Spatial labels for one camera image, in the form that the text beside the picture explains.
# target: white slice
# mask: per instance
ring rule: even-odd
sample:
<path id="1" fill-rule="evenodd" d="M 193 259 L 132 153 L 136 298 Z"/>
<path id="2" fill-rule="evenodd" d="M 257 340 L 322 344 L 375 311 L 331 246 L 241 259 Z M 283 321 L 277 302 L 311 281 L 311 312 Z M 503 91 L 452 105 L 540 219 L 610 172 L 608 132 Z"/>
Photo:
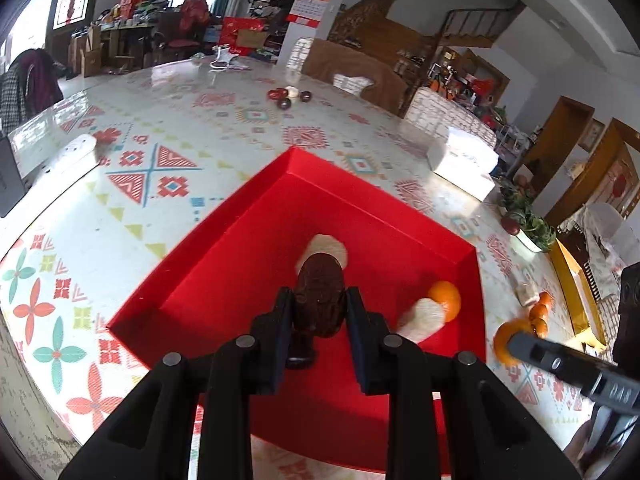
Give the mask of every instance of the white slice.
<path id="1" fill-rule="evenodd" d="M 422 298 L 398 320 L 396 333 L 420 343 L 444 326 L 444 310 L 433 300 Z"/>
<path id="2" fill-rule="evenodd" d="M 316 253 L 330 254 L 338 260 L 338 263 L 343 269 L 347 266 L 347 248 L 332 236 L 316 235 L 311 238 L 308 246 L 306 246 L 305 252 L 296 263 L 296 274 L 300 273 L 300 269 L 306 262 L 306 259 Z"/>

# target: potted plant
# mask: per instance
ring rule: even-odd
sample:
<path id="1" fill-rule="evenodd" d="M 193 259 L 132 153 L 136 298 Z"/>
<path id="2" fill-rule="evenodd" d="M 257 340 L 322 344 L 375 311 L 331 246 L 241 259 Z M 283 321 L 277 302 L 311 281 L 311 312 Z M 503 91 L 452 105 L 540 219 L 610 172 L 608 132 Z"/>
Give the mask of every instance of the potted plant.
<path id="1" fill-rule="evenodd" d="M 513 183 L 503 181 L 500 186 L 504 216 L 515 220 L 520 226 L 516 238 L 532 252 L 549 252 L 556 242 L 556 229 L 547 224 L 531 210 L 532 195 L 522 192 Z"/>

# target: red tray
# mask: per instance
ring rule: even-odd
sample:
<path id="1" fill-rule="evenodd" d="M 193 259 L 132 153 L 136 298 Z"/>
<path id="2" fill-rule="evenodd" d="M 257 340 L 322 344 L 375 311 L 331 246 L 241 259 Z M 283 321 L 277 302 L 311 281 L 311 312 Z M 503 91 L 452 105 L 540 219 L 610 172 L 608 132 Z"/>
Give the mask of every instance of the red tray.
<path id="1" fill-rule="evenodd" d="M 291 148 L 225 200 L 149 275 L 109 329 L 149 367 L 178 351 L 196 357 L 248 331 L 296 283 L 309 240 L 344 243 L 347 286 L 391 329 L 436 280 L 462 295 L 457 319 L 421 343 L 484 361 L 484 310 L 475 248 L 388 193 L 314 155 Z M 315 339 L 310 370 L 286 370 L 277 396 L 252 397 L 251 430 L 284 449 L 353 468 L 386 465 L 388 399 L 360 393 L 346 324 Z M 436 420 L 443 471 L 449 471 L 440 402 Z"/>

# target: round table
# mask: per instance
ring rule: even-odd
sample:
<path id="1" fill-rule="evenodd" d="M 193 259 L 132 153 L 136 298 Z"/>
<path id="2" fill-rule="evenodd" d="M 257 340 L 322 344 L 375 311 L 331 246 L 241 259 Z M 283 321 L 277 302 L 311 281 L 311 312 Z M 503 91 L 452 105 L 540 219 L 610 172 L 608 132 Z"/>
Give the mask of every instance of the round table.
<path id="1" fill-rule="evenodd" d="M 76 438 L 85 442 L 146 373 L 105 329 L 107 321 L 198 222 L 289 146 L 299 146 L 475 245 L 487 365 L 564 447 L 589 415 L 588 403 L 576 388 L 529 365 L 505 368 L 491 348 L 498 326 L 522 313 L 509 280 L 513 271 L 556 298 L 548 338 L 573 336 L 548 257 L 508 236 L 492 206 L 431 172 L 423 141 L 434 132 L 306 76 L 242 61 L 252 70 L 213 73 L 187 60 L 121 76 L 57 104 L 14 134 L 23 167 L 43 142 L 62 145 L 81 133 L 98 140 L 99 166 L 26 229 L 0 267 L 2 312 L 17 349 Z M 313 92 L 312 101 L 279 110 L 266 93 L 287 84 Z M 198 409 L 192 476 L 201 421 Z M 253 448 L 257 478 L 345 474 L 255 438 Z"/>

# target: yellow tray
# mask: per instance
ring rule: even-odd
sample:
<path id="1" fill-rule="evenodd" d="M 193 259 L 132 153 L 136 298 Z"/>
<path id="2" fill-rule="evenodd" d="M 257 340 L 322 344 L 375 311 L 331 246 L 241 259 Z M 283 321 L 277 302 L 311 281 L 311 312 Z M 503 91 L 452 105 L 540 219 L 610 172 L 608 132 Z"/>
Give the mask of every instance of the yellow tray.
<path id="1" fill-rule="evenodd" d="M 574 339 L 594 347 L 598 352 L 604 351 L 607 340 L 584 270 L 560 242 L 553 245 L 549 255 L 569 309 Z"/>

